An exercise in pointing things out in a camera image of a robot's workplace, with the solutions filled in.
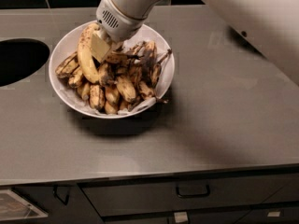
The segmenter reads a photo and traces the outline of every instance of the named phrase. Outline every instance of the bowl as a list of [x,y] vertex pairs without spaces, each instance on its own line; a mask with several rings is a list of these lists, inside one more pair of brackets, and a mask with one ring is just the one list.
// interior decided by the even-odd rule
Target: bowl
[[[74,89],[67,87],[65,82],[55,75],[55,68],[71,53],[77,49],[77,44],[79,37],[83,29],[90,23],[96,21],[90,21],[85,24],[80,25],[75,28],[68,34],[66,34],[57,44],[53,53],[50,55],[50,64],[49,64],[49,76],[50,83],[57,95],[64,101],[64,103],[74,110],[78,111],[81,114],[84,114],[89,117],[99,118],[99,119],[122,119],[130,116],[134,116],[143,112],[146,109],[149,109],[151,106],[155,105],[156,98],[150,98],[146,101],[143,101],[138,106],[136,106],[132,111],[120,111],[118,115],[108,115],[105,113],[100,113],[95,109],[91,109],[89,104],[81,100]],[[154,31],[152,28],[147,25],[142,25],[139,31],[129,40],[124,41],[123,46],[126,49],[134,46],[140,41],[149,41],[153,40],[157,46],[158,59],[159,56],[165,54],[168,49],[171,49],[168,43],[164,38]],[[174,55],[171,54],[166,61],[162,63],[162,73],[160,74],[159,81],[155,88],[156,97],[161,99],[167,90],[169,89],[174,72],[175,72],[175,59]]]

